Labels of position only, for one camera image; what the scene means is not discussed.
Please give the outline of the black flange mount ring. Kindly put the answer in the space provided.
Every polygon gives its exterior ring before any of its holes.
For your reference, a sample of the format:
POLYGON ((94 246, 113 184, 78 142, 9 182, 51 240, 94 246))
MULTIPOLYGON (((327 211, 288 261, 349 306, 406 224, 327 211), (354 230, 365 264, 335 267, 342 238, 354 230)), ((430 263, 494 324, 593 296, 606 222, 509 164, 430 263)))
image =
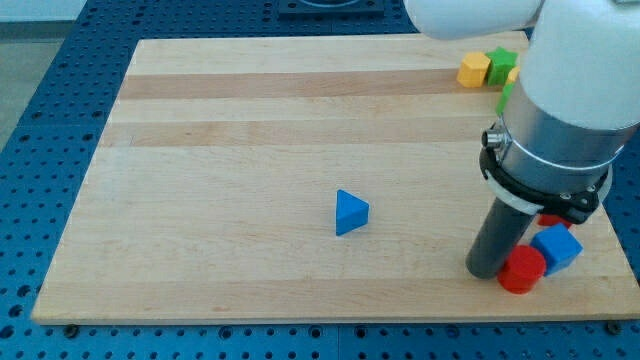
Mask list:
POLYGON ((492 149, 483 149, 479 155, 481 173, 498 200, 528 215, 558 216, 573 224, 583 224, 606 198, 613 182, 613 169, 609 169, 595 183, 579 192, 543 192, 526 186, 498 165, 492 149))

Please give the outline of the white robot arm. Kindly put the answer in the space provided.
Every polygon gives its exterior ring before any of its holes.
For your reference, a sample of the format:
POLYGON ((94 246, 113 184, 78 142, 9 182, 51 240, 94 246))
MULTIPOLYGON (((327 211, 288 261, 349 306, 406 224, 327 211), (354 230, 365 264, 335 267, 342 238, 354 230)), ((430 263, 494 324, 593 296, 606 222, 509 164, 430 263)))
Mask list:
POLYGON ((531 27, 504 110, 482 136, 479 164, 495 200, 467 255, 493 278, 538 214, 581 224, 606 198, 614 160, 639 128, 635 1, 405 0, 428 37, 461 39, 531 27))

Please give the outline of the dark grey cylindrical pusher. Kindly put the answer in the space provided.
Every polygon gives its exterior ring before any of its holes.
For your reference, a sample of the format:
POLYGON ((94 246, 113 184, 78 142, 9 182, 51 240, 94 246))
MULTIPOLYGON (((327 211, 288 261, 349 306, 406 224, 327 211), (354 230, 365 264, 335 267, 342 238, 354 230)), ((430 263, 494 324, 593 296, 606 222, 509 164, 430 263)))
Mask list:
POLYGON ((467 270, 479 279, 494 278, 533 219, 496 198, 466 256, 467 270))

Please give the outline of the green block behind arm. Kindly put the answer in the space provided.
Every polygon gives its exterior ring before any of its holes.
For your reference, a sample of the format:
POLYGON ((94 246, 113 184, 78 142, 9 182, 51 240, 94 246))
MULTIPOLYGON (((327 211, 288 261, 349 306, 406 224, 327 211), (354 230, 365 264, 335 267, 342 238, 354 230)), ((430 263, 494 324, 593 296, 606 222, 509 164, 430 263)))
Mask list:
POLYGON ((495 108, 496 114, 498 116, 501 116, 504 113, 504 109, 510 98, 513 87, 514 87, 514 83, 508 83, 508 84, 505 84, 504 87, 502 88, 502 93, 500 95, 500 98, 495 108))

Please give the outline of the yellow block behind arm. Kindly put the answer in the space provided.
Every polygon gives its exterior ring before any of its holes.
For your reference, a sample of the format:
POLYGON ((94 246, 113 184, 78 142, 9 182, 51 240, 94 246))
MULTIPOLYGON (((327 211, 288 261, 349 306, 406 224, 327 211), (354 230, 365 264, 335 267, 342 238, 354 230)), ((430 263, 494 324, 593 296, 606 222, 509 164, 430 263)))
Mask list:
POLYGON ((513 68, 509 71, 509 73, 508 73, 508 75, 507 75, 507 78, 506 78, 505 84, 506 84, 506 85, 509 85, 509 84, 513 84, 513 83, 515 83, 515 82, 517 81, 517 78, 518 78, 519 72, 520 72, 520 67, 519 67, 519 66, 513 67, 513 68))

